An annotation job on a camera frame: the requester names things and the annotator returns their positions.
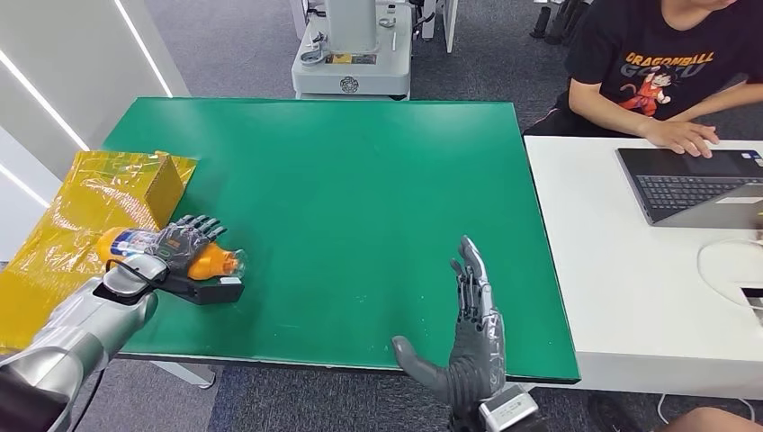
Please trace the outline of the person's right hand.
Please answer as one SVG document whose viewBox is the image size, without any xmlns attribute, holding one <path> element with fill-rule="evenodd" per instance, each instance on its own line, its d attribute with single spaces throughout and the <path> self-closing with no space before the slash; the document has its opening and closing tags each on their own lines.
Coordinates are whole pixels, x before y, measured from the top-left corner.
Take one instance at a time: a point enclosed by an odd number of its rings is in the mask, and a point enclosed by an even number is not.
<svg viewBox="0 0 763 432">
<path fill-rule="evenodd" d="M 695 158 L 710 158 L 711 145 L 720 143 L 715 127 L 685 121 L 649 120 L 638 128 L 638 135 L 657 147 Z"/>
</svg>

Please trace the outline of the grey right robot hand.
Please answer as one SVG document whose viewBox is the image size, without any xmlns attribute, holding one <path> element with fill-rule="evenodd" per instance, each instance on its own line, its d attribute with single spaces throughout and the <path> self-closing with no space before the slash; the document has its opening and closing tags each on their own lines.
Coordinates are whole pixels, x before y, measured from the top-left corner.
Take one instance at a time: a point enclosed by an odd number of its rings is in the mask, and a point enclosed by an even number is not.
<svg viewBox="0 0 763 432">
<path fill-rule="evenodd" d="M 419 356 L 403 336 L 391 339 L 398 366 L 437 399 L 455 411 L 469 411 L 502 390 L 506 382 L 503 317 L 482 256 L 473 241 L 462 236 L 461 261 L 453 259 L 458 313 L 448 365 Z"/>
</svg>

